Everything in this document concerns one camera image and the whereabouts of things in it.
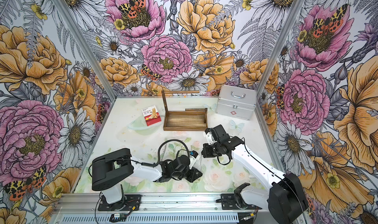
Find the wooden jewelry display stand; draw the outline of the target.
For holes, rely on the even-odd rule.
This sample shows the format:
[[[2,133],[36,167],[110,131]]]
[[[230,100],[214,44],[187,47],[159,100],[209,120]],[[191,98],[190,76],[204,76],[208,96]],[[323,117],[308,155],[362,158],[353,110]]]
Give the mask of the wooden jewelry display stand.
[[[205,131],[208,128],[207,108],[170,111],[167,106],[166,94],[194,94],[200,91],[162,91],[165,116],[164,131]]]

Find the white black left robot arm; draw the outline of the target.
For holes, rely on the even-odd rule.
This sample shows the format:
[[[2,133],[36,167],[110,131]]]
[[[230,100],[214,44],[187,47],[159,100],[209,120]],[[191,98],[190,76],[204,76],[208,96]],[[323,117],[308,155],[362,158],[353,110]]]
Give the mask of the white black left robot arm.
[[[176,154],[173,160],[162,160],[161,150],[170,143],[177,142],[184,147],[184,154]],[[202,172],[195,168],[199,159],[196,151],[190,151],[181,140],[167,140],[157,151],[157,161],[153,164],[134,158],[130,149],[123,148],[93,160],[89,171],[92,177],[92,190],[101,193],[98,211],[133,211],[139,209],[141,195],[125,195],[121,182],[132,176],[155,183],[170,180],[195,182]]]

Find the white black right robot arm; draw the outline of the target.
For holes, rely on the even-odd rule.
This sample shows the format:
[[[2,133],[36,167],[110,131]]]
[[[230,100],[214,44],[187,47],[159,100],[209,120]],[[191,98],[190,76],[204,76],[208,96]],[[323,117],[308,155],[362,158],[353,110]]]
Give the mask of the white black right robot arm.
[[[230,136],[218,125],[204,131],[207,143],[203,145],[203,158],[226,155],[230,162],[241,164],[264,187],[263,190],[243,183],[234,190],[233,197],[221,198],[226,206],[248,209],[250,206],[268,210],[279,224],[291,224],[308,208],[309,203],[299,178],[277,170],[247,147],[244,139]]]

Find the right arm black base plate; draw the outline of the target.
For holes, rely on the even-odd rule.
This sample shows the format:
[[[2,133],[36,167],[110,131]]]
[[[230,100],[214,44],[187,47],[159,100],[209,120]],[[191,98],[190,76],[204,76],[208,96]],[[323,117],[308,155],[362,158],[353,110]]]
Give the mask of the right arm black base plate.
[[[222,210],[255,210],[254,205],[242,204],[240,200],[236,200],[234,194],[221,194],[220,199],[216,203],[221,204]]]

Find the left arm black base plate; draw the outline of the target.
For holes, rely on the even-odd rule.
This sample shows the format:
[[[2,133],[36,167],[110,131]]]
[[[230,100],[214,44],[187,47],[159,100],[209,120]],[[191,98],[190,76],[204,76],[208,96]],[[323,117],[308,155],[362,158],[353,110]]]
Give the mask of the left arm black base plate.
[[[109,204],[104,195],[101,196],[98,211],[133,211],[139,210],[142,195],[124,194],[124,197],[113,204]]]

